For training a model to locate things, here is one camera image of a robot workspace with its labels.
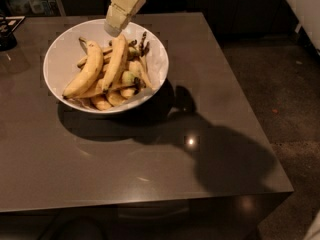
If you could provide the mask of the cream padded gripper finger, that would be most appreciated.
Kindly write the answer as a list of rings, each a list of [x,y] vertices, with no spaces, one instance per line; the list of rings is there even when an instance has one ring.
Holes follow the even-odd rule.
[[[117,37],[145,2],[146,0],[111,0],[104,22],[105,31],[112,37]]]

